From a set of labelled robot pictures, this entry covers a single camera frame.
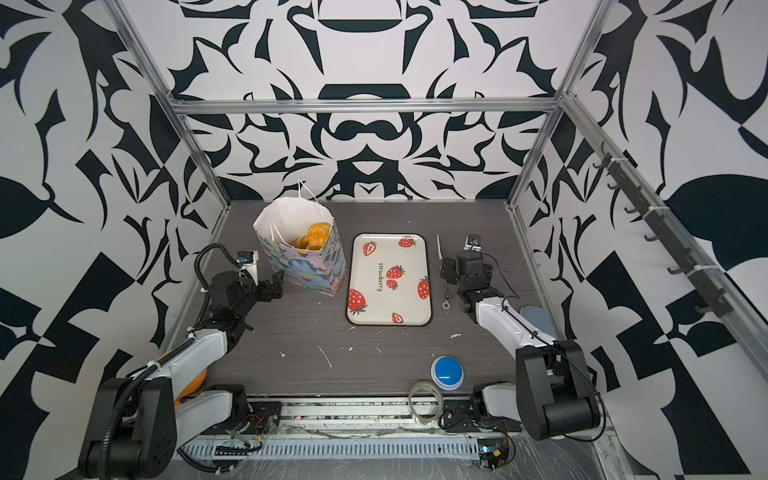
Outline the small circuit board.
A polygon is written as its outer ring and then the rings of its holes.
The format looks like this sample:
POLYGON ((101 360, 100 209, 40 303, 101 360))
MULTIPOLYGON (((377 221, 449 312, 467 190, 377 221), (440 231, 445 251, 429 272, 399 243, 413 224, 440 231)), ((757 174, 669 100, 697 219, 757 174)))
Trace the small circuit board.
POLYGON ((480 439, 478 441, 479 466, 495 471, 511 463, 516 457, 514 441, 506 436, 503 439, 480 439))

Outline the floral white paper bag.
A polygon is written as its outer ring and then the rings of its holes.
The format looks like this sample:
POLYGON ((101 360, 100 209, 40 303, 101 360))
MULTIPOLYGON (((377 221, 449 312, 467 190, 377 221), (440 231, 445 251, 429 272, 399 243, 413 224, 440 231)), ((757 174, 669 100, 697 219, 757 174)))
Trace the floral white paper bag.
POLYGON ((335 218, 304 182, 295 196, 264 207, 253 229, 270 265, 287 281, 327 296, 338 292, 346 260, 335 218))

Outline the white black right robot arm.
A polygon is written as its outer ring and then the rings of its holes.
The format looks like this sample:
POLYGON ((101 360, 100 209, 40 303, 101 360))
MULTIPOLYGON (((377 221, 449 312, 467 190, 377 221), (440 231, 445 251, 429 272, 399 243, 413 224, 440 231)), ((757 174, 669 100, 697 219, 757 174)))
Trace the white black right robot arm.
POLYGON ((441 260, 440 277, 460 301, 462 311, 491 333, 511 354, 515 381, 478 385, 472 393, 480 419, 513 420, 535 440, 555 437, 580 441, 579 432, 605 432, 605 404, 587 374, 581 347, 559 341, 515 310, 491 286, 493 266, 478 250, 463 250, 441 260))

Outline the pale blue lid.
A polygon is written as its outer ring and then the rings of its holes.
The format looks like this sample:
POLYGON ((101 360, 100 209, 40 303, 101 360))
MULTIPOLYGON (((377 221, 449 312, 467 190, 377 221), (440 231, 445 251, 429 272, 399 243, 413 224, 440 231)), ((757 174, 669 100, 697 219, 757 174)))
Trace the pale blue lid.
POLYGON ((536 329, 553 338, 558 336, 555 324, 547 309, 540 306, 523 306, 520 313, 536 329))

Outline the round bread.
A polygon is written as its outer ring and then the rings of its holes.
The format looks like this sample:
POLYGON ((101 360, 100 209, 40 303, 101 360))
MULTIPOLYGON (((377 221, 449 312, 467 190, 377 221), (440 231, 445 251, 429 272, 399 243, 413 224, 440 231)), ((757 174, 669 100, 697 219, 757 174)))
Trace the round bread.
POLYGON ((332 226, 330 223, 320 222, 312 225, 307 231, 307 249, 321 250, 330 237, 332 226))

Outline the croissant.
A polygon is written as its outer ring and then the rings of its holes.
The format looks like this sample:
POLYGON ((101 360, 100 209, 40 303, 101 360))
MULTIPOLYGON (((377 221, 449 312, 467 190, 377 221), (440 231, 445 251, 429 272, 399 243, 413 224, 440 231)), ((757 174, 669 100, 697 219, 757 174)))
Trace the croissant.
POLYGON ((297 249, 307 249, 309 247, 309 238, 302 236, 294 241, 293 246, 297 249))

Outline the orange plush toy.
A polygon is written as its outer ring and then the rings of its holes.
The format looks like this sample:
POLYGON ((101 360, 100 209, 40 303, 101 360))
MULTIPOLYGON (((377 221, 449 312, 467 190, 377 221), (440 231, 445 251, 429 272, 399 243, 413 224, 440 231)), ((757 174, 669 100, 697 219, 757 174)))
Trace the orange plush toy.
POLYGON ((183 399, 197 392, 205 381, 206 376, 207 370, 204 369, 181 391, 174 402, 174 406, 179 407, 183 399))

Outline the blue push button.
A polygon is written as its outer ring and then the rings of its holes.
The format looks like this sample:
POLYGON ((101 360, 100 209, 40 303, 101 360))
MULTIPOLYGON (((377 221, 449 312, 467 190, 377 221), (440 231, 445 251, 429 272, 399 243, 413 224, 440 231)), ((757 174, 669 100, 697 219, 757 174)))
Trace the blue push button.
POLYGON ((462 364, 452 356, 436 358, 430 368, 433 383, 443 391, 455 391, 464 381, 462 364))

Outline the wall hook rail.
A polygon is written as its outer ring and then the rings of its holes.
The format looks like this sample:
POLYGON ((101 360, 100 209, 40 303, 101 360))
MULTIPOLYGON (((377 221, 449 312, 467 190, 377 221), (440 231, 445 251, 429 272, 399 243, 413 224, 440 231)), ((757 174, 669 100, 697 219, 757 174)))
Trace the wall hook rail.
POLYGON ((696 311, 712 313, 719 318, 732 313, 734 307, 729 301, 721 269, 695 246, 690 233, 632 162, 626 157, 604 153, 595 167, 612 177, 614 183, 609 186, 611 190, 619 190, 627 197, 631 206, 625 212, 638 216, 651 229, 652 233, 644 239, 661 243, 674 260, 675 265, 667 269, 668 273, 683 275, 693 285, 705 304, 696 311))

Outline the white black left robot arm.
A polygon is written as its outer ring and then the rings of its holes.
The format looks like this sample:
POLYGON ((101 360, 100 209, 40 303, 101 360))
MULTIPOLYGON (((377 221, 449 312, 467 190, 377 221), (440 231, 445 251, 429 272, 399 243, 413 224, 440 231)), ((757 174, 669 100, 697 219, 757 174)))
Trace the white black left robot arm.
POLYGON ((239 433, 253 419, 244 388, 220 384, 194 393, 196 380, 229 354, 250 330, 254 306, 282 297, 285 273, 263 280, 259 255, 232 255, 220 243, 203 247, 193 269, 203 300, 181 344, 98 388, 78 458, 86 479, 155 478, 198 435, 239 433))

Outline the clear tape roll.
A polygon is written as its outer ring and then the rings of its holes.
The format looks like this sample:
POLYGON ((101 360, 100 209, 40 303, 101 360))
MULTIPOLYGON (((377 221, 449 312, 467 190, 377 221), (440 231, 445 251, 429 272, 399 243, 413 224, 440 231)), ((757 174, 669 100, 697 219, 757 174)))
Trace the clear tape roll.
POLYGON ((435 426, 444 410, 444 397, 430 381, 417 381, 409 390, 408 409, 412 419, 422 426, 435 426))

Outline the white strawberry tray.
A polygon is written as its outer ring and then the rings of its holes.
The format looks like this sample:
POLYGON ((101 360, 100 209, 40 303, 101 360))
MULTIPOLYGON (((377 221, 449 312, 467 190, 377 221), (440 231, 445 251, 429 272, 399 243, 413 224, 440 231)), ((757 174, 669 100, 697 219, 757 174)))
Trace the white strawberry tray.
POLYGON ((362 233, 352 246, 346 316, 356 326, 422 327, 432 319, 429 263, 415 233, 362 233))

